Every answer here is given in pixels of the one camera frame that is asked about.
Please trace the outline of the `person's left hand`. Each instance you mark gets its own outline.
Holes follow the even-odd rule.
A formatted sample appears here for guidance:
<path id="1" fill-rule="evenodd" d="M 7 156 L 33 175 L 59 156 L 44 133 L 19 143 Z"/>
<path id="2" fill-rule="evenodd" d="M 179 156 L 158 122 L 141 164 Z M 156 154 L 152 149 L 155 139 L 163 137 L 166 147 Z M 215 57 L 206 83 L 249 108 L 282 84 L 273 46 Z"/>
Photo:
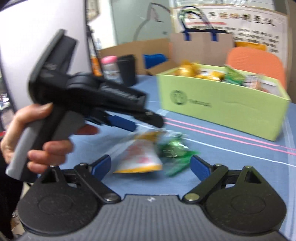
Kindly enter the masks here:
<path id="1" fill-rule="evenodd" d="M 95 135 L 81 114 L 53 104 L 32 104 L 16 112 L 1 140 L 1 176 L 34 178 L 49 166 L 59 166 L 73 152 L 69 136 Z"/>

